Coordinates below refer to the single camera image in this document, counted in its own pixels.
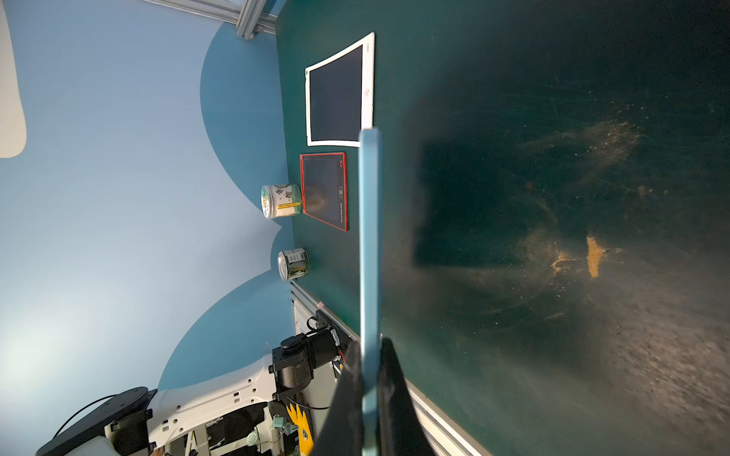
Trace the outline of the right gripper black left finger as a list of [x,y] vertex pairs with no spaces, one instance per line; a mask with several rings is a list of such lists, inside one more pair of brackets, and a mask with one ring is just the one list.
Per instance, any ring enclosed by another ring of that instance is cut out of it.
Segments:
[[361,456],[363,380],[359,342],[349,345],[345,358],[344,370],[312,456]]

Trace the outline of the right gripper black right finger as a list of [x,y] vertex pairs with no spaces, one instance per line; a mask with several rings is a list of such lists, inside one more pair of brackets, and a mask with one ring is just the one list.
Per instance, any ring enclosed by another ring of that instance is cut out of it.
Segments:
[[435,456],[420,424],[391,339],[383,338],[378,373],[378,444],[385,456]]

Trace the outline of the red framed drawing tablet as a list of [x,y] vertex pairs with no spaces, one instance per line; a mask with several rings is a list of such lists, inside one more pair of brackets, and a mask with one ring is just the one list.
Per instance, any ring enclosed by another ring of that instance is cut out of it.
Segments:
[[348,231],[347,156],[344,152],[300,156],[302,212],[342,232]]

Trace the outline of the white framed drawing tablet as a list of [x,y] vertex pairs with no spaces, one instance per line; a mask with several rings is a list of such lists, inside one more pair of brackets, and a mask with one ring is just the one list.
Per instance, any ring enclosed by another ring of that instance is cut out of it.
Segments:
[[374,126],[376,34],[305,69],[308,146],[358,147]]

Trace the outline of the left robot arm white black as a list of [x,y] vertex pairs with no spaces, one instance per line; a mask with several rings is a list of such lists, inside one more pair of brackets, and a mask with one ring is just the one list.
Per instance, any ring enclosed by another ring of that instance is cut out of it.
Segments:
[[40,455],[152,455],[183,437],[188,448],[211,454],[205,427],[248,407],[269,408],[298,433],[296,448],[311,453],[312,407],[302,393],[315,371],[341,360],[345,346],[331,326],[296,334],[271,355],[235,372],[179,389],[138,387],[91,404],[85,417],[58,431]]

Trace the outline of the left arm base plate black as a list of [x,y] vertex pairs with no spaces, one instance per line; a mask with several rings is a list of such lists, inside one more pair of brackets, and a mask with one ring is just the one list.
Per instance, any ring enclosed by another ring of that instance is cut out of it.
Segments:
[[352,342],[348,334],[323,310],[307,319],[306,334],[310,364],[313,369],[330,365],[336,379],[340,378],[345,364],[349,345]]

